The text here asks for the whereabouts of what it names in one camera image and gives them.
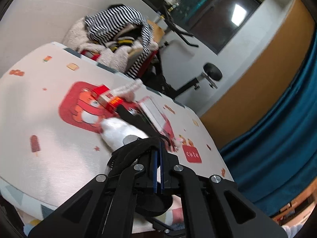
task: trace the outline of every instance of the wall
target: wall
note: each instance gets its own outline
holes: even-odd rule
[[[201,117],[219,149],[248,131],[276,103],[301,66],[314,31],[307,8],[295,0],[263,53]]]
[[[156,17],[141,0],[14,0],[0,21],[0,76],[37,47],[61,42],[79,18],[116,3],[130,5],[150,20]]]
[[[200,89],[188,90],[177,101],[193,109],[199,116],[205,113],[252,65],[255,59],[273,38],[283,22],[291,0],[265,0],[227,46],[216,55],[196,38],[188,38],[199,48],[188,47],[175,34],[169,33],[166,40],[170,46],[162,52],[163,71],[168,83],[179,88],[202,72],[206,62],[215,64],[223,73],[218,89],[211,89],[207,81]]]

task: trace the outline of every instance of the window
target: window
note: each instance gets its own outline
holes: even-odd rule
[[[156,11],[163,0],[143,0]],[[263,0],[182,0],[172,11],[175,23],[218,54]]]

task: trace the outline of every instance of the black and white striped cloth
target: black and white striped cloth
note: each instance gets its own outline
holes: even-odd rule
[[[119,5],[94,16],[86,16],[85,23],[88,38],[104,46],[107,42],[112,41],[115,35],[123,30],[127,24],[131,23],[142,26],[143,53],[126,74],[135,79],[142,63],[150,54],[149,46],[153,38],[153,27],[147,23],[142,14],[132,7]]]

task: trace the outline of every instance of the metal screw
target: metal screw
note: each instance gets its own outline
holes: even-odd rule
[[[107,179],[107,177],[104,175],[98,175],[96,177],[96,181],[98,181],[98,182],[104,182],[106,179]]]
[[[221,182],[221,177],[217,176],[217,175],[211,176],[210,179],[211,179],[212,182],[215,182],[215,183]]]
[[[175,165],[174,166],[174,170],[177,171],[177,172],[181,172],[184,170],[184,167],[181,166],[181,165]]]
[[[129,107],[129,110],[128,110],[132,115],[137,115],[137,110]]]
[[[136,164],[133,168],[134,170],[141,171],[143,170],[144,166],[142,164]]]
[[[126,144],[133,142],[133,141],[136,141],[137,139],[139,139],[139,137],[136,135],[128,135],[128,136],[124,137],[122,143],[123,143],[123,145],[126,145]]]

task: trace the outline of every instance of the blue curtain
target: blue curtain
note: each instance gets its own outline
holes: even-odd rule
[[[290,86],[248,132],[220,151],[239,191],[273,215],[317,176],[317,36]]]

